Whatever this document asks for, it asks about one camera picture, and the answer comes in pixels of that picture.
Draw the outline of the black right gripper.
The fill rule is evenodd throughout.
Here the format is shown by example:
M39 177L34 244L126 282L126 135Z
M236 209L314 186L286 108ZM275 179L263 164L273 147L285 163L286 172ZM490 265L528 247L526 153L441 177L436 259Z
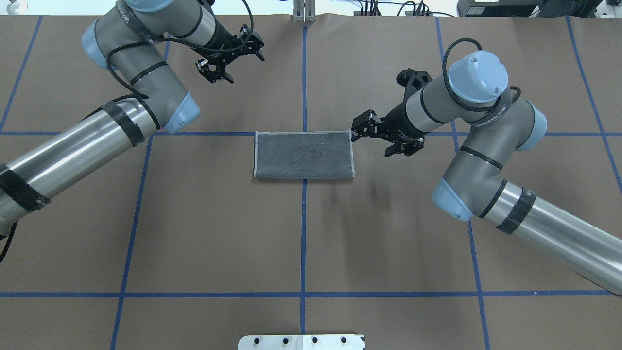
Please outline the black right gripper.
M405 105L391 109L386 117L380 118L373 109L364 111L352 121L351 142L362 137L382 138L391 143L384 151L384 157L403 154L406 157L424 148L426 133L410 122Z

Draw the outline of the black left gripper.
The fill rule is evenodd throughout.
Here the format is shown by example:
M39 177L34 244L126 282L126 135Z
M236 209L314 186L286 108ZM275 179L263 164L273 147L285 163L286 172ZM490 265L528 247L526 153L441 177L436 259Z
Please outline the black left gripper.
M260 34L249 27L242 27L239 35L234 36L232 42L233 47L227 52L220 52L214 55L214 63L210 63L207 59L200 59L195 62L196 69L202 77L209 82L216 83L218 80L224 80L231 84L234 83L233 78L226 72L226 67L236 58L243 55L255 55L261 62L266 58L262 53L264 47L263 39Z

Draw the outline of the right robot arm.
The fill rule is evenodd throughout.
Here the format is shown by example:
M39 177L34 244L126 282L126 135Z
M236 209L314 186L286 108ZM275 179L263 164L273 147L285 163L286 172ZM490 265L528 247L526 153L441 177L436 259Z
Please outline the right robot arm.
M423 148L425 135L458 118L469 134L433 191L433 203L460 221L477 216L499 231L565 263L614 295L621 294L621 241L515 185L500 173L515 151L533 148L545 135L546 117L519 98L493 53L478 49L432 79L403 70L406 91L385 117L369 109L351 127L352 141L382 138L386 157L407 157Z

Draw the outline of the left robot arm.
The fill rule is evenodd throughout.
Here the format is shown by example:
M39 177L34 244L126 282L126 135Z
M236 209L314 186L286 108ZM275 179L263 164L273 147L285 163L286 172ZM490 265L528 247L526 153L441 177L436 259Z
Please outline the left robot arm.
M129 89L74 127L1 165L1 236L22 217L160 129L176 133L200 115L200 107L156 49L164 41L188 46L201 59L209 82L232 82L226 67L261 53L253 23L231 33L211 0L118 0L83 34L85 53Z

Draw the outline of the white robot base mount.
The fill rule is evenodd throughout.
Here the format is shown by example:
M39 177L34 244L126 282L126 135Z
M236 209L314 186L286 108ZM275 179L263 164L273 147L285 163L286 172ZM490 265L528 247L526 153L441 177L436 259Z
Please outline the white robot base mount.
M365 350L364 335L286 334L243 336L238 350Z

